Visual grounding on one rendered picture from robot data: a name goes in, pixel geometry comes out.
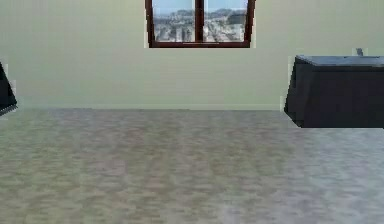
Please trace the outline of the dark red framed window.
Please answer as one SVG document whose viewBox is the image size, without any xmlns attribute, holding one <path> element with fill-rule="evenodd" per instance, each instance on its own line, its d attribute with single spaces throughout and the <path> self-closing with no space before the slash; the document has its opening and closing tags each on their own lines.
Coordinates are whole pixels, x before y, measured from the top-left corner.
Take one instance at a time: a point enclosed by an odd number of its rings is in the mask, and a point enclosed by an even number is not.
<svg viewBox="0 0 384 224">
<path fill-rule="evenodd" d="M 249 48 L 256 0 L 145 0 L 149 48 Z"/>
</svg>

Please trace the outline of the black cabinet with grey top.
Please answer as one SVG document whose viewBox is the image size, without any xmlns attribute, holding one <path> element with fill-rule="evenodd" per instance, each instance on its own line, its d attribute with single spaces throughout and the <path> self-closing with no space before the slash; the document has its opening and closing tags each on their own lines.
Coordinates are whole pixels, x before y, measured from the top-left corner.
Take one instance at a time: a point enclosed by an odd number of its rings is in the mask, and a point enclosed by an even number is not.
<svg viewBox="0 0 384 224">
<path fill-rule="evenodd" d="M 297 55 L 284 112 L 300 128 L 384 129 L 384 56 Z"/>
</svg>

